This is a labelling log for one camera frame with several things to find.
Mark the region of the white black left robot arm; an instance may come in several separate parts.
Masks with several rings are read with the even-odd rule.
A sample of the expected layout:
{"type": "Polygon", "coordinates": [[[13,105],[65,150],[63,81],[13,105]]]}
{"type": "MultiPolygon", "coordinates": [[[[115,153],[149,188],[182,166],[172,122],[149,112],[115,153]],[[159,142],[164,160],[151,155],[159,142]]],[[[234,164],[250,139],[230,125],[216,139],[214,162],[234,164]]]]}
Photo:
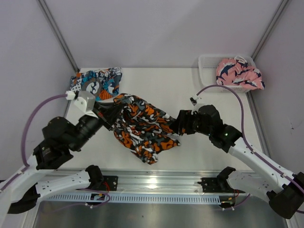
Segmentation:
{"type": "Polygon", "coordinates": [[[28,166],[0,184],[0,214],[20,214],[37,203],[72,190],[116,191],[118,178],[104,176],[97,165],[60,179],[43,178],[73,158],[101,127],[111,131],[123,105],[96,102],[93,116],[85,114],[76,125],[64,117],[53,118],[43,128],[44,140],[34,149],[28,166]]]}

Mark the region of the orange camouflage shorts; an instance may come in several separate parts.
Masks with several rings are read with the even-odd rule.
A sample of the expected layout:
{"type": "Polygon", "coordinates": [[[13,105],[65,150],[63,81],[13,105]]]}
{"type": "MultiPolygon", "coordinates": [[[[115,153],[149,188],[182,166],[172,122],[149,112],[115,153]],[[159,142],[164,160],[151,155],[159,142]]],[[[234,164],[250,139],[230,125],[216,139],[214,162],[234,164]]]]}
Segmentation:
{"type": "Polygon", "coordinates": [[[175,119],[165,111],[130,94],[118,95],[114,104],[123,107],[113,124],[114,136],[143,163],[152,165],[159,153],[181,145],[169,127],[175,119]]]}

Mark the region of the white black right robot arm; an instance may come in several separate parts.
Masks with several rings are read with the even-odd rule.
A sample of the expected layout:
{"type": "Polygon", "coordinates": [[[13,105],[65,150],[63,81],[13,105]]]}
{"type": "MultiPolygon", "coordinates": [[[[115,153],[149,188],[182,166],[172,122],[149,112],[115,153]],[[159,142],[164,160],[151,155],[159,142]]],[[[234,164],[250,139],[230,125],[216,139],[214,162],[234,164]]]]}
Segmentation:
{"type": "Polygon", "coordinates": [[[217,176],[217,187],[221,191],[234,189],[256,196],[285,219],[291,219],[300,211],[304,203],[303,172],[295,174],[256,150],[242,132],[223,123],[215,106],[205,105],[198,111],[181,110],[170,128],[179,135],[208,136],[215,147],[239,159],[260,176],[257,179],[226,167],[217,176]]]}

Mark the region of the colourful patterned shorts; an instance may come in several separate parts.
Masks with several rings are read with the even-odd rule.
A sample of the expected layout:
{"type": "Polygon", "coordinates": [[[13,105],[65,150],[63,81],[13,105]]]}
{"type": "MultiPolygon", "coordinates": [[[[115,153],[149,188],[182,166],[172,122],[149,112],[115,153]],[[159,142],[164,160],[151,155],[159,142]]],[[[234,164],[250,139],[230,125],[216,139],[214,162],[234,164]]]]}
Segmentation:
{"type": "Polygon", "coordinates": [[[70,78],[70,90],[88,91],[96,101],[107,100],[119,95],[119,84],[123,73],[120,67],[78,72],[70,78]]]}

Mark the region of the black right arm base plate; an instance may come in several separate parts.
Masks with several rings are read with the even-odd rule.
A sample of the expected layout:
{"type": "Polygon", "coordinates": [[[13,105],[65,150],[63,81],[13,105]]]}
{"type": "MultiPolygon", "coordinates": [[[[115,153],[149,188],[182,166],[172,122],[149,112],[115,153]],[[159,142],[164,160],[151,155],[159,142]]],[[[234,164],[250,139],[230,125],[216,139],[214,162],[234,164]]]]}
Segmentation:
{"type": "Polygon", "coordinates": [[[219,181],[217,178],[203,177],[197,182],[204,193],[245,193],[239,189],[231,188],[227,181],[219,181]]]}

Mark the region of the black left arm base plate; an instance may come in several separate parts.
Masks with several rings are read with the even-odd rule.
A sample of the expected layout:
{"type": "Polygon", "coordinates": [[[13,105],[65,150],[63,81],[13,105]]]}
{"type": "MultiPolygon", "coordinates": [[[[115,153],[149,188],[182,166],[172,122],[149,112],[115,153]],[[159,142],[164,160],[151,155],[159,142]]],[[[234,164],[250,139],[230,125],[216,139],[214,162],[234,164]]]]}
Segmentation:
{"type": "Polygon", "coordinates": [[[118,187],[118,176],[104,176],[104,182],[101,185],[101,190],[109,191],[117,191],[118,187]]]}

